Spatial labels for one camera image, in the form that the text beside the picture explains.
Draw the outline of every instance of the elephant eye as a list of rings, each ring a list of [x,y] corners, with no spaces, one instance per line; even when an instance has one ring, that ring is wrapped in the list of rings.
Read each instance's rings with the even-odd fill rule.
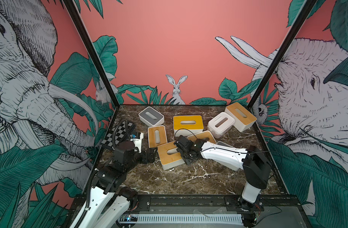
[[[0,23],[0,32],[2,33],[2,35],[4,36],[5,34],[5,28],[4,26]]]
[[[315,78],[312,78],[311,79],[311,85],[312,85],[312,88],[315,89]]]

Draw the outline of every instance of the checkerboard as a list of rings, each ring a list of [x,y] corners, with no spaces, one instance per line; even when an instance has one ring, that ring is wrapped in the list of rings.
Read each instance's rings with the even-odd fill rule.
[[[135,125],[128,121],[128,131],[131,132],[135,128]],[[103,147],[107,149],[112,149],[113,147],[113,131],[115,129],[115,126],[112,128],[112,130],[108,131],[105,138],[102,140],[101,144]],[[117,133],[115,135],[115,144],[118,145],[119,142],[125,140],[123,136],[126,134],[126,125],[125,122],[123,122],[120,126],[118,126]]]

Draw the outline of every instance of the black cable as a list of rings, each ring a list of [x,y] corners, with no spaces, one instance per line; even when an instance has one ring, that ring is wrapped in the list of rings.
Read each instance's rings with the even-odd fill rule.
[[[192,134],[195,136],[195,134],[194,134],[193,132],[191,132],[190,130],[188,130],[188,129],[181,128],[181,129],[179,129],[179,130],[187,130],[187,131],[189,131],[190,133],[192,133]]]
[[[279,211],[279,212],[276,212],[276,213],[268,214],[268,215],[262,217],[262,219],[260,219],[260,220],[256,223],[255,226],[257,226],[261,221],[263,221],[264,218],[266,218],[266,217],[268,217],[268,216],[271,216],[271,215],[276,215],[276,214],[279,214],[279,213],[282,213],[282,212],[283,212],[282,209],[280,209],[279,207],[275,206],[274,204],[269,203],[269,202],[267,202],[267,203],[270,204],[270,205],[272,205],[273,207],[278,208],[280,211]]]

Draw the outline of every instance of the white vent grille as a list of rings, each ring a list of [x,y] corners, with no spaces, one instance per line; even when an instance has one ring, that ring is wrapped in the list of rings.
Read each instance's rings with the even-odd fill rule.
[[[137,218],[137,223],[216,223],[216,224],[242,224],[240,214],[223,215],[193,215],[193,214],[135,214],[132,217]],[[123,221],[120,217],[120,223],[133,223],[132,221]]]

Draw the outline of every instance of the brown marble surface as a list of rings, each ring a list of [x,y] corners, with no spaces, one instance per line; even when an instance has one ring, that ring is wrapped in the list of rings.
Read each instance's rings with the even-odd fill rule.
[[[147,128],[140,121],[138,113],[147,106],[122,105],[119,108],[116,123],[125,118],[135,123],[136,131],[144,133],[142,149],[148,149]],[[204,130],[208,121],[225,110],[224,107],[198,106],[152,106],[165,116],[166,134],[168,142],[174,141],[173,116],[201,115]],[[236,148],[248,148],[251,145],[260,147],[259,141],[252,128],[239,132],[232,127],[217,141],[222,141]],[[112,156],[112,151],[104,150],[100,162],[104,163]],[[131,170],[122,186],[129,186],[139,194],[241,194],[246,178],[243,170],[233,171],[213,160],[199,159],[191,165],[176,166],[163,170],[160,159],[151,164],[137,165]],[[262,194],[280,194],[274,177],[270,178],[267,189]]]

